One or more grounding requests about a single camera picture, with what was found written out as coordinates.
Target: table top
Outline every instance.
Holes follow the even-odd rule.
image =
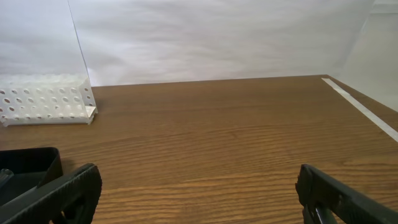
[[[91,125],[0,128],[0,149],[98,165],[93,223],[302,223],[303,163],[398,210],[398,143],[321,77],[94,87]],[[398,129],[398,113],[334,81]]]

